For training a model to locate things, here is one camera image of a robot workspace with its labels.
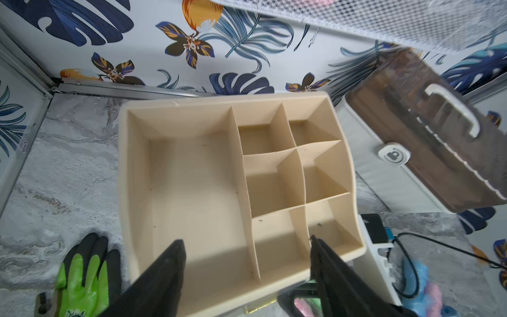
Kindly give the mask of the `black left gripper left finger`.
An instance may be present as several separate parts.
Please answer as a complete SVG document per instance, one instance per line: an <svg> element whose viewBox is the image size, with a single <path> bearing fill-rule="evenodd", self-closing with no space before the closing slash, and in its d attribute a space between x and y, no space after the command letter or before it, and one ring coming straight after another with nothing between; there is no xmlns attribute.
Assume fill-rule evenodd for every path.
<svg viewBox="0 0 507 317"><path fill-rule="evenodd" d="M186 249L175 240L101 316L176 316L182 296Z"/></svg>

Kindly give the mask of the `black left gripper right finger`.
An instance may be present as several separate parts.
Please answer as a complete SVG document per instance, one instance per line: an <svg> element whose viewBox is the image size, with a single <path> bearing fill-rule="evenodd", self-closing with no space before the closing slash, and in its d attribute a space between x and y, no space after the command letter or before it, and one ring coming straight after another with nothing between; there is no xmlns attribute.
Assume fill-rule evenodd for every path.
<svg viewBox="0 0 507 317"><path fill-rule="evenodd" d="M416 315L385 302L322 239L310 240L310 277L317 284L324 316Z"/></svg>

